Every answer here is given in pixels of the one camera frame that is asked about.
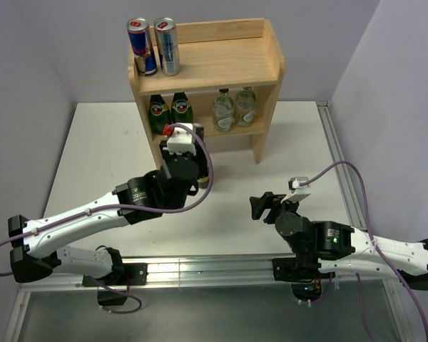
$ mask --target silver can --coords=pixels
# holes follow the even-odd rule
[[[177,75],[180,61],[176,24],[171,18],[160,18],[154,21],[154,31],[162,71],[169,76]]]

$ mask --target cable clip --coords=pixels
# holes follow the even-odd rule
[[[373,253],[374,253],[374,252],[376,252],[376,247],[377,247],[376,242],[377,242],[377,240],[376,240],[376,239],[372,239],[372,240],[371,240],[372,252],[373,252]]]

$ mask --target wooden shelf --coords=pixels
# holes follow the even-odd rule
[[[178,75],[169,77],[159,69],[153,76],[139,76],[141,95],[277,83],[263,38],[181,43],[179,54]]]
[[[285,73],[285,59],[271,23],[258,18],[178,24],[177,34],[181,70],[175,76],[167,76],[161,70],[154,76],[139,76],[136,57],[131,48],[128,50],[128,78],[156,166],[163,162],[158,144],[165,137],[151,131],[150,97],[167,94],[164,98],[170,105],[173,93],[179,91],[187,93],[194,121],[203,125],[205,138],[249,135],[255,162],[259,163]],[[158,55],[153,27],[151,40]],[[218,89],[245,86],[254,87],[257,96],[252,124],[246,128],[234,125],[230,132],[218,132],[212,119]],[[231,91],[230,96],[234,98],[236,93]]]
[[[230,97],[235,99],[237,90],[230,91]],[[260,134],[265,132],[265,116],[260,112],[258,108],[255,111],[254,119],[252,124],[248,127],[241,127],[233,124],[230,131],[226,133],[221,133],[214,128],[213,125],[213,101],[214,98],[218,95],[217,92],[209,93],[198,93],[198,94],[187,94],[188,100],[192,105],[193,109],[193,121],[195,123],[200,123],[205,129],[205,138],[215,138],[225,135],[250,135],[250,134]],[[168,106],[171,106],[171,101],[173,100],[172,95],[163,96],[165,102]],[[165,136],[153,134],[153,142],[155,144],[160,144],[160,141],[164,140]]]

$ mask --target green glass bottle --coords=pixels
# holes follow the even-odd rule
[[[193,110],[184,92],[175,93],[171,103],[171,119],[174,123],[193,123]]]
[[[149,124],[155,134],[162,134],[166,124],[171,124],[170,109],[162,95],[152,95],[149,103]]]

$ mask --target clear glass bottle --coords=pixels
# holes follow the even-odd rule
[[[252,87],[244,87],[236,95],[235,123],[247,127],[252,123],[255,114],[255,94]]]
[[[213,124],[216,130],[225,133],[233,123],[233,100],[228,96],[228,89],[219,89],[219,95],[213,103]]]

